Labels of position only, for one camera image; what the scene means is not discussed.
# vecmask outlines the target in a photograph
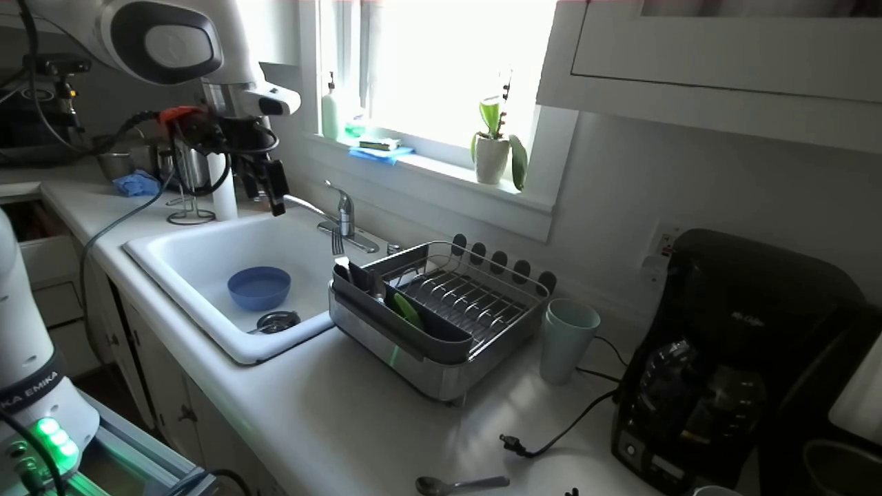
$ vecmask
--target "bottle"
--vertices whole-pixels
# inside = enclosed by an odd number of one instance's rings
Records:
[[[337,141],[338,135],[338,109],[337,109],[337,97],[334,97],[334,72],[329,79],[329,93],[323,97],[323,138]]]

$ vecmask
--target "green light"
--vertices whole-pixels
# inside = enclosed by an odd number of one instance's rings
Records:
[[[68,433],[60,430],[55,418],[38,418],[31,425],[31,436],[52,455],[52,462],[60,473],[78,469],[81,445],[72,441]]]
[[[63,444],[68,444],[68,441],[72,441],[72,436],[66,436],[63,430],[57,430],[57,433],[50,436],[50,444],[55,444],[55,445],[63,445]]]
[[[38,439],[50,439],[50,436],[57,433],[57,430],[60,430],[57,422],[50,418],[50,415],[32,422],[32,426],[31,426],[31,433],[38,436]]]

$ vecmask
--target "faucet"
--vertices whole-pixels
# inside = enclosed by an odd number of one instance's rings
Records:
[[[293,207],[301,207],[301,210],[309,210],[309,213],[315,213],[315,215],[321,215],[321,218],[329,218],[329,213],[326,213],[326,210],[321,210],[321,207],[309,204],[309,202],[307,202],[307,199],[301,199],[301,196],[283,193],[281,199],[283,199],[287,204],[293,204]]]
[[[326,178],[326,186],[337,189],[338,204],[337,204],[337,224],[338,224],[338,235],[354,239],[356,236],[356,207],[354,199],[337,186],[330,178]]]
[[[329,178],[326,178],[326,186],[337,189],[337,196],[338,196],[337,215],[329,215],[326,210],[321,210],[321,207],[315,207],[315,204],[309,204],[307,199],[293,196],[293,193],[283,193],[281,199],[283,199],[287,204],[293,204],[293,207],[301,207],[301,210],[309,210],[309,213],[326,218],[326,221],[321,224],[323,230],[330,230],[330,235],[338,230],[338,236],[343,236],[344,242],[349,242],[349,244],[356,244],[356,247],[362,247],[362,250],[367,250],[367,254],[378,254],[378,250],[380,250],[378,242],[373,242],[369,236],[358,235],[358,228],[356,228],[356,207],[354,207],[354,199],[349,199],[343,186],[337,186],[334,182],[329,182]]]

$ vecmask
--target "white wall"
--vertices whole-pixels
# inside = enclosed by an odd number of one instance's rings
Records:
[[[581,113],[575,135],[549,242],[427,210],[410,196],[394,213],[374,210],[383,189],[354,184],[315,151],[283,145],[281,160],[293,186],[316,204],[334,207],[316,175],[343,182],[367,228],[406,242],[462,230],[552,268],[567,292],[633,319],[653,310],[655,288],[643,281],[639,258],[658,221],[826,258],[882,304],[880,157],[592,113]]]

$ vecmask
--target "wall outlet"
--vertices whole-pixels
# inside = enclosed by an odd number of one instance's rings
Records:
[[[639,258],[639,276],[651,287],[661,288],[666,276],[666,261],[673,254],[673,242],[687,230],[683,224],[661,221],[651,236],[651,244],[646,247]]]

